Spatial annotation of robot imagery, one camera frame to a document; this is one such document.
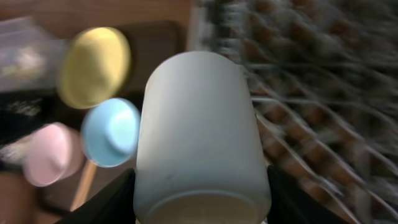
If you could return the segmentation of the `pink white bowl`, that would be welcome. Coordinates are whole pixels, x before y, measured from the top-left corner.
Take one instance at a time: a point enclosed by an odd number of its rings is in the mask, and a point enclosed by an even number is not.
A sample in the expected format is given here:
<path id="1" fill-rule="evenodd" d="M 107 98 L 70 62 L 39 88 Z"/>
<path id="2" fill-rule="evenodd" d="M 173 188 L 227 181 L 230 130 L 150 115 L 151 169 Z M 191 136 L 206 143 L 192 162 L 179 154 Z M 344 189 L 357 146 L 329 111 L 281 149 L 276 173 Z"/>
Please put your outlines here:
<path id="1" fill-rule="evenodd" d="M 79 132 L 51 123 L 30 135 L 22 169 L 32 185 L 45 187 L 73 175 L 84 161 Z"/>

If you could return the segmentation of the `white green cup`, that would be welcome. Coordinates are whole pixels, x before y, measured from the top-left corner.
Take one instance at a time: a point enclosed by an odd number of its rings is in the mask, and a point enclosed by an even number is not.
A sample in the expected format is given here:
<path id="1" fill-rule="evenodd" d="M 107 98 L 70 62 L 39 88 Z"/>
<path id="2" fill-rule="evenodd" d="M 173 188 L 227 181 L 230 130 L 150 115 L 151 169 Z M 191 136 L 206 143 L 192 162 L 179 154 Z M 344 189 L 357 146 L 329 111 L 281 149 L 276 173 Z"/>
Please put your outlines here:
<path id="1" fill-rule="evenodd" d="M 248 85 L 212 52 L 160 64 L 144 94 L 134 213 L 141 223 L 260 223 L 271 193 Z"/>

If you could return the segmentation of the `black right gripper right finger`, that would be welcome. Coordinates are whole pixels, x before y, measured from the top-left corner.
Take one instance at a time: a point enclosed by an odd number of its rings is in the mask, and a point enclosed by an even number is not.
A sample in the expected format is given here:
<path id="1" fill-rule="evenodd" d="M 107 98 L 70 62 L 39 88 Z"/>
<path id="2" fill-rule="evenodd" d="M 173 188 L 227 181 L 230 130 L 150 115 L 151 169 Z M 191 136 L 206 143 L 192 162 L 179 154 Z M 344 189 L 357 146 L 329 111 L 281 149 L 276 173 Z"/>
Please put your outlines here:
<path id="1" fill-rule="evenodd" d="M 267 167 L 272 205 L 268 224 L 348 224 L 302 190 L 280 168 Z"/>

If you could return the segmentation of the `light blue bowl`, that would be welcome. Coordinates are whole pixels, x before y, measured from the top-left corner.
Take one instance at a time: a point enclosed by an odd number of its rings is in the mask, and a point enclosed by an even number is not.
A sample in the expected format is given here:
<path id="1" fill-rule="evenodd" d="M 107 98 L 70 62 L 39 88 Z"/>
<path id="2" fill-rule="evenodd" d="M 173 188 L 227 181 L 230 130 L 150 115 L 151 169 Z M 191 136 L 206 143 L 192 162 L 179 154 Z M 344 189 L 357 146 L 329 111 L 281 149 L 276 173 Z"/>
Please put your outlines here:
<path id="1" fill-rule="evenodd" d="M 123 98 L 108 99 L 86 114 L 81 126 L 85 156 L 100 167 L 116 167 L 135 158 L 140 111 Z"/>

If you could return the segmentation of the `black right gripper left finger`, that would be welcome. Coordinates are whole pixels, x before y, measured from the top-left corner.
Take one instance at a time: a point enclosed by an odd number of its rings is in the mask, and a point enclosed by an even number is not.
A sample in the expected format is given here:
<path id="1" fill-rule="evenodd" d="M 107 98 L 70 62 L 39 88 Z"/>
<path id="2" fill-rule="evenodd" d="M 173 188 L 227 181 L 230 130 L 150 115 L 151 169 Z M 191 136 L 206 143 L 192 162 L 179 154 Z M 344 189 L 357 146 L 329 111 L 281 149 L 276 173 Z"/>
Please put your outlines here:
<path id="1" fill-rule="evenodd" d="M 134 169 L 125 170 L 57 224 L 135 224 L 134 182 Z"/>

